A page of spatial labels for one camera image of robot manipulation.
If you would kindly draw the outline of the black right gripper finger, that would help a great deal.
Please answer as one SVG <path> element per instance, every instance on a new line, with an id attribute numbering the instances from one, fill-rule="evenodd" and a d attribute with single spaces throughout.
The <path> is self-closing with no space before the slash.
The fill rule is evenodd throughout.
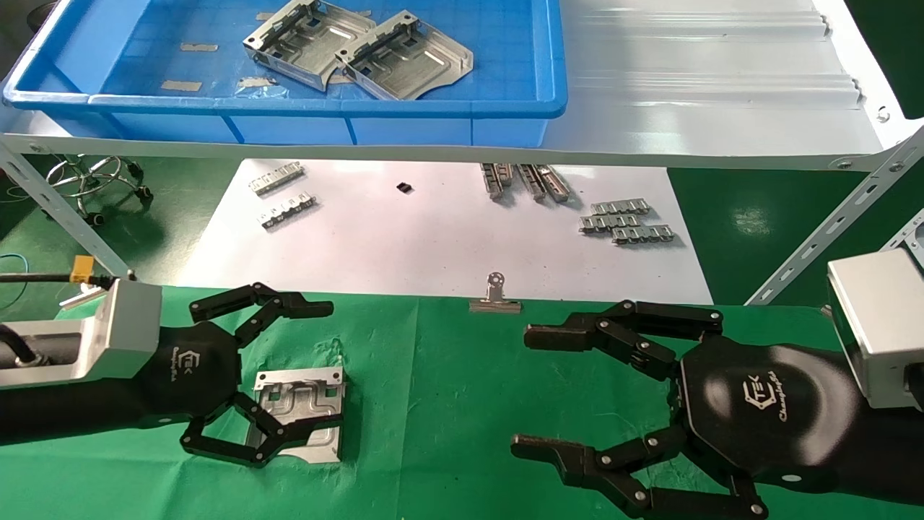
<path id="1" fill-rule="evenodd" d="M 674 350 L 653 337 L 701 340 L 723 332 L 723 314 L 679 304 L 622 300 L 600 313 L 571 313 L 561 325 L 529 324 L 523 340 L 537 351 L 598 350 L 654 381 L 679 369 Z"/>
<path id="2" fill-rule="evenodd" d="M 680 425 L 659 429 L 606 450 L 578 442 L 517 434 L 512 455 L 557 468 L 565 486 L 602 494 L 630 519 L 766 519 L 753 480 L 730 476 L 726 495 L 676 488 L 644 487 L 634 473 L 669 461 L 687 446 Z"/>

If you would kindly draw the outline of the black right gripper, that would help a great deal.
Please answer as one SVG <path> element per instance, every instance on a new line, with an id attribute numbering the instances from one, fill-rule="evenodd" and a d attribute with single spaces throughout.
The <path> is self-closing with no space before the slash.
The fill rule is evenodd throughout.
<path id="1" fill-rule="evenodd" d="M 686 453 L 717 480 L 833 493 L 866 401 L 844 356 L 713 336 L 679 363 Z"/>

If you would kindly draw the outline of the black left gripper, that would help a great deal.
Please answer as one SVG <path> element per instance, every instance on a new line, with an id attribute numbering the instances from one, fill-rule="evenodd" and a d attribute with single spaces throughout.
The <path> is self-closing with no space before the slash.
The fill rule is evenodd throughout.
<path id="1" fill-rule="evenodd" d="M 234 332 L 215 325 L 212 319 L 257 306 Z M 204 456 L 244 467 L 265 467 L 281 451 L 309 441 L 314 431 L 340 427 L 340 412 L 307 417 L 284 425 L 254 399 L 237 392 L 241 379 L 238 346 L 248 346 L 275 320 L 316 319 L 332 316 L 329 300 L 311 302 L 299 292 L 277 292 L 264 283 L 225 290 L 189 303 L 194 326 L 162 326 L 157 349 L 141 368 L 141 401 L 152 417 L 188 420 L 180 444 L 190 455 Z M 205 417 L 231 405 L 252 427 L 264 435 L 257 447 L 204 435 Z"/>

